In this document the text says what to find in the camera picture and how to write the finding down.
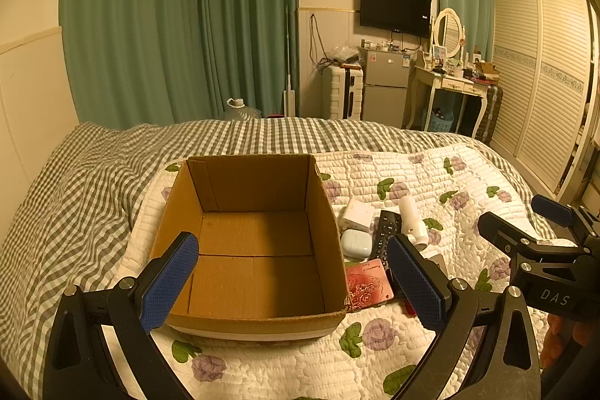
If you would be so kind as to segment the person's right hand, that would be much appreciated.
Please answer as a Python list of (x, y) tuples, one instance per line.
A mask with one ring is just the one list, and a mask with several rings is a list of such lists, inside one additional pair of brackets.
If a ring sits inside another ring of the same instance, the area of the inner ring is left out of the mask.
[[(563, 317), (549, 314), (547, 316), (548, 330), (544, 337), (543, 347), (540, 353), (540, 366), (542, 370), (553, 366), (556, 360), (560, 358), (567, 347), (567, 320)], [(577, 322), (574, 324), (571, 338), (580, 344), (586, 346), (592, 338), (597, 326), (598, 320), (588, 322)]]

